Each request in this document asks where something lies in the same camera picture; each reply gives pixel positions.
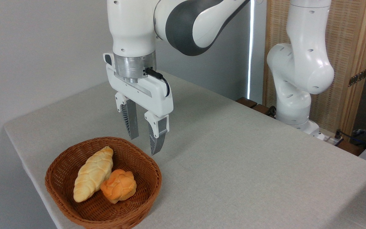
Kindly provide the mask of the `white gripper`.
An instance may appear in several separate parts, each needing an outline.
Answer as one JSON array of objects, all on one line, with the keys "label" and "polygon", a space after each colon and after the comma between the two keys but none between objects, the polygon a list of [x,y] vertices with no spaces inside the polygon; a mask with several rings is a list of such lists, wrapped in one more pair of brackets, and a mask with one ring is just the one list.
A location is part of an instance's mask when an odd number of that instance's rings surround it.
[{"label": "white gripper", "polygon": [[139,136],[136,103],[147,109],[144,114],[149,127],[151,155],[161,151],[167,132],[169,115],[173,109],[173,96],[164,80],[155,77],[156,54],[141,57],[122,57],[103,54],[108,80],[117,91],[116,105],[122,114],[131,139]]}]

